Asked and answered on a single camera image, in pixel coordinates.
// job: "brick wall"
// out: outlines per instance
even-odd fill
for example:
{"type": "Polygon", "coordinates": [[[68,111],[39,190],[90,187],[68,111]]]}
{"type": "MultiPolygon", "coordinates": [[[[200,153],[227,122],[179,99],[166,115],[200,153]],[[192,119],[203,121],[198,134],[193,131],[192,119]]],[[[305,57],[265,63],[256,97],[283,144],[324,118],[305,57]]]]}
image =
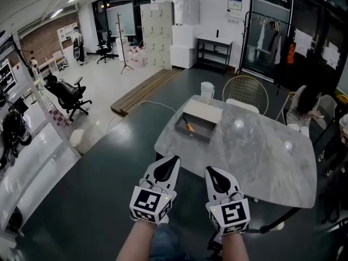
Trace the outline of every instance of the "brick wall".
{"type": "Polygon", "coordinates": [[[23,50],[34,51],[34,54],[24,52],[27,60],[35,57],[40,65],[46,61],[45,58],[52,58],[52,54],[60,50],[57,30],[74,22],[79,26],[77,12],[51,21],[26,35],[21,40],[21,47],[23,50]]]}

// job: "gold wire chair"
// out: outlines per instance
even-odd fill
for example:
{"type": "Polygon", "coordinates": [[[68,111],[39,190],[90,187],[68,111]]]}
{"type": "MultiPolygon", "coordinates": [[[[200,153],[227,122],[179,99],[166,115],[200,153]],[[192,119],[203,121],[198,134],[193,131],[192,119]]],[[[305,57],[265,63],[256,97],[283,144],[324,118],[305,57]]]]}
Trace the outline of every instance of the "gold wire chair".
{"type": "Polygon", "coordinates": [[[232,98],[236,101],[255,106],[260,110],[260,101],[266,98],[266,108],[263,115],[268,110],[268,94],[263,85],[250,76],[236,76],[231,78],[223,87],[222,100],[232,98]]]}

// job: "clothing rack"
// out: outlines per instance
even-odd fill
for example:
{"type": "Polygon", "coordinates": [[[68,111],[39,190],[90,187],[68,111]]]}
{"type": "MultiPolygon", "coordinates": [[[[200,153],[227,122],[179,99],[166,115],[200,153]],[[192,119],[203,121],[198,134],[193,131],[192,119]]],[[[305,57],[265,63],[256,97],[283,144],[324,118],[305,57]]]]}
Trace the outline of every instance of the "clothing rack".
{"type": "Polygon", "coordinates": [[[269,18],[269,19],[271,19],[272,21],[278,21],[278,22],[282,22],[282,23],[284,23],[284,24],[286,24],[287,26],[289,26],[289,28],[291,28],[292,27],[292,25],[289,23],[289,22],[285,22],[285,21],[282,21],[282,20],[279,20],[279,19],[277,19],[277,18],[274,18],[274,17],[271,17],[271,16],[269,16],[269,15],[265,15],[265,14],[261,14],[261,13],[258,13],[258,12],[256,12],[256,11],[248,11],[246,14],[245,14],[245,19],[243,20],[243,23],[244,23],[244,32],[243,32],[243,42],[242,42],[242,50],[241,50],[241,58],[240,58],[240,60],[239,60],[239,67],[238,67],[238,69],[237,69],[237,71],[236,71],[236,73],[235,73],[235,75],[237,76],[238,75],[238,73],[239,72],[241,72],[241,70],[242,70],[242,63],[243,63],[243,61],[244,61],[244,59],[245,59],[245,55],[246,55],[246,42],[245,42],[245,40],[248,38],[248,36],[249,36],[249,27],[250,27],[250,23],[251,23],[251,15],[252,14],[256,14],[256,15],[260,15],[260,16],[263,16],[263,17],[267,17],[267,18],[269,18]]]}

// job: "coat rack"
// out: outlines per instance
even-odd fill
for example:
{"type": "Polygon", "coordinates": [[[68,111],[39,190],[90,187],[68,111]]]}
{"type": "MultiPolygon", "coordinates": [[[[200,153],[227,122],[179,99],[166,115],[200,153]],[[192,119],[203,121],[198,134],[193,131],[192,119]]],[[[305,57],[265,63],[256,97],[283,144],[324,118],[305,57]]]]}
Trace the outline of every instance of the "coat rack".
{"type": "Polygon", "coordinates": [[[126,68],[126,67],[129,67],[131,68],[132,70],[134,70],[132,67],[128,66],[127,63],[126,63],[126,58],[125,58],[125,51],[123,50],[123,44],[124,42],[122,41],[122,35],[121,35],[121,26],[120,26],[120,14],[117,14],[117,25],[119,26],[119,33],[120,33],[120,38],[121,38],[121,47],[122,47],[122,54],[123,54],[123,60],[124,60],[124,66],[123,66],[123,69],[121,71],[121,74],[123,72],[123,70],[126,68]]]}

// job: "black office chair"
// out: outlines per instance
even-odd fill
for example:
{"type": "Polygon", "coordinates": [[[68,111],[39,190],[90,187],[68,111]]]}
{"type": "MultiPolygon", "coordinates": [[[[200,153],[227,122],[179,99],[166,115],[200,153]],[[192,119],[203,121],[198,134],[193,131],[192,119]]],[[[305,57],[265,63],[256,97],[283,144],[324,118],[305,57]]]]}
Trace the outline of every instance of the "black office chair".
{"type": "Polygon", "coordinates": [[[82,105],[86,103],[92,104],[91,100],[82,101],[83,92],[86,90],[86,87],[80,86],[80,77],[74,85],[77,87],[71,86],[69,83],[66,83],[63,79],[57,80],[56,76],[50,75],[45,78],[45,87],[48,91],[54,94],[58,98],[58,102],[63,109],[66,109],[66,112],[69,113],[72,110],[72,113],[69,117],[70,121],[73,121],[72,116],[74,115],[77,109],[81,110],[84,114],[88,115],[88,112],[81,108],[82,105]]]}
{"type": "Polygon", "coordinates": [[[101,60],[104,60],[104,63],[106,63],[107,58],[112,58],[112,59],[114,58],[113,54],[108,54],[112,50],[110,36],[111,36],[111,32],[109,32],[109,34],[107,36],[106,48],[104,46],[105,44],[99,43],[99,45],[98,45],[99,49],[96,51],[96,53],[101,55],[101,57],[98,59],[97,64],[101,60]]]}

